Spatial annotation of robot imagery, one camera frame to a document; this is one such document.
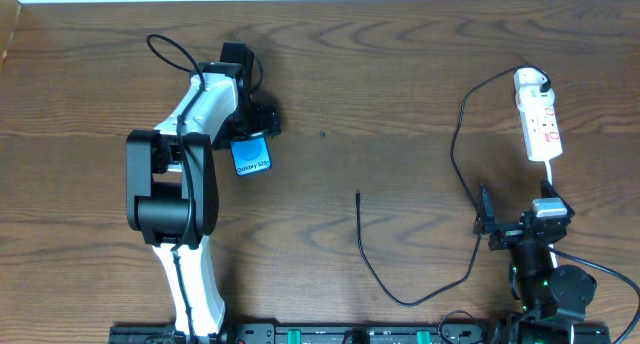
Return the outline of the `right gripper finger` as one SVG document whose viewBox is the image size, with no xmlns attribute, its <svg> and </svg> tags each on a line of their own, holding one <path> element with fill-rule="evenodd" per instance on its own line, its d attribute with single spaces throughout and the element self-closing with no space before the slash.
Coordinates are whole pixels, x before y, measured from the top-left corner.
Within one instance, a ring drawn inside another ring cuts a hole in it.
<svg viewBox="0 0 640 344">
<path fill-rule="evenodd" d="M 560 198 L 568 208 L 568 214 L 565 216 L 573 217 L 575 215 L 575 211 L 572 209 L 572 207 L 558 194 L 556 189 L 547 179 L 543 179 L 540 182 L 540 191 L 541 191 L 542 198 L 552 198 L 552 197 Z"/>
<path fill-rule="evenodd" d="M 484 185 L 479 186 L 474 233 L 476 235 L 490 234 L 496 227 L 496 213 L 490 194 Z"/>
</svg>

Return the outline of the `smartphone with blue screen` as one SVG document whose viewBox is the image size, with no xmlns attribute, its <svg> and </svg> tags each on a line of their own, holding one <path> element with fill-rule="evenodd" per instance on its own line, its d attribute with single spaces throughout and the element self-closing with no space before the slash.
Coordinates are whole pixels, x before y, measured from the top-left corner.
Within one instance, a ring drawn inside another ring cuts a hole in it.
<svg viewBox="0 0 640 344">
<path fill-rule="evenodd" d="M 231 153 L 238 176 L 248 176 L 272 168 L 271 156 L 264 137 L 233 141 Z"/>
</svg>

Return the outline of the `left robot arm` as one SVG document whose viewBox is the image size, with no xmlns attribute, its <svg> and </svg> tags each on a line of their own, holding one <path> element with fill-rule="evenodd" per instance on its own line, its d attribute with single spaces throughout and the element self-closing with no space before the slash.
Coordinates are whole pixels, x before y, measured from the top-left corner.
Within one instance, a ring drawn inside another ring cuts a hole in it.
<svg viewBox="0 0 640 344">
<path fill-rule="evenodd" d="M 220 203 L 213 153 L 230 151 L 238 176 L 265 172 L 267 140 L 281 132 L 276 108 L 253 99 L 262 84 L 253 74 L 263 67 L 247 44 L 224 43 L 213 62 L 186 58 L 184 97 L 126 141 L 127 221 L 161 261 L 176 309 L 171 328 L 127 331 L 136 343 L 234 342 L 210 253 Z"/>
</svg>

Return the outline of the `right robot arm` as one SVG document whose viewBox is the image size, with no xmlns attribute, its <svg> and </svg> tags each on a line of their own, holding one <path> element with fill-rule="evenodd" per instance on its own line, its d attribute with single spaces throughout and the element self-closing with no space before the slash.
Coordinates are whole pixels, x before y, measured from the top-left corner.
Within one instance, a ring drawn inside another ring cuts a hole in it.
<svg viewBox="0 0 640 344">
<path fill-rule="evenodd" d="M 551 246 L 567 235 L 575 211 L 553 186 L 541 181 L 541 197 L 515 222 L 500 223 L 485 186 L 477 195 L 474 232 L 489 237 L 489 249 L 510 253 L 510 290 L 522 311 L 495 320 L 488 343 L 571 343 L 573 326 L 585 320 L 596 280 L 575 265 L 552 258 Z"/>
</svg>

